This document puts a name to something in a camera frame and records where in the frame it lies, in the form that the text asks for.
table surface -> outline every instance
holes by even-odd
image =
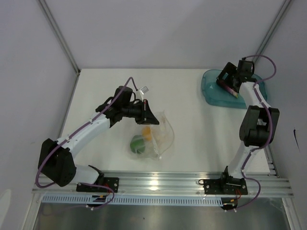
[[[159,161],[135,159],[129,143],[138,125],[134,119],[123,118],[86,145],[75,163],[90,164],[102,171],[223,171],[240,145],[239,128],[246,110],[207,104],[201,93],[201,78],[206,70],[82,69],[63,135],[87,121],[95,108],[132,76],[138,88],[149,88],[145,98],[151,110],[165,112],[174,129],[175,141]],[[270,172],[263,150],[256,155],[248,172]]]

clear bag with objects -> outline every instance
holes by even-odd
[[[140,125],[130,141],[130,151],[137,158],[160,160],[175,139],[173,128],[164,112],[155,113],[159,125]]]

blue tray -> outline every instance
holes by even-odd
[[[201,92],[202,95],[204,95],[206,102],[216,106],[246,109],[245,102],[240,94],[238,94],[239,97],[236,98],[216,84],[216,78],[220,73],[221,70],[219,69],[211,69],[203,74],[201,80]],[[253,78],[261,80],[261,77],[256,74],[253,75]],[[259,84],[259,89],[263,98],[267,100],[268,96],[265,92],[264,82]]]

green ball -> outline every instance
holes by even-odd
[[[145,142],[141,135],[135,135],[130,142],[130,149],[134,153],[142,154],[145,152]]]

white wall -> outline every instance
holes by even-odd
[[[0,2],[0,195],[12,190],[1,230],[21,227],[42,142],[56,138],[75,74],[35,0]]]
[[[222,68],[283,0],[47,0],[80,68]]]
[[[277,66],[276,76],[267,81],[269,103],[280,110],[280,119],[272,143],[274,159],[282,177],[290,179],[297,211],[307,229],[307,1],[295,0],[276,31],[265,54]],[[261,60],[256,71],[262,77],[272,67]],[[293,130],[298,129],[300,150]]]

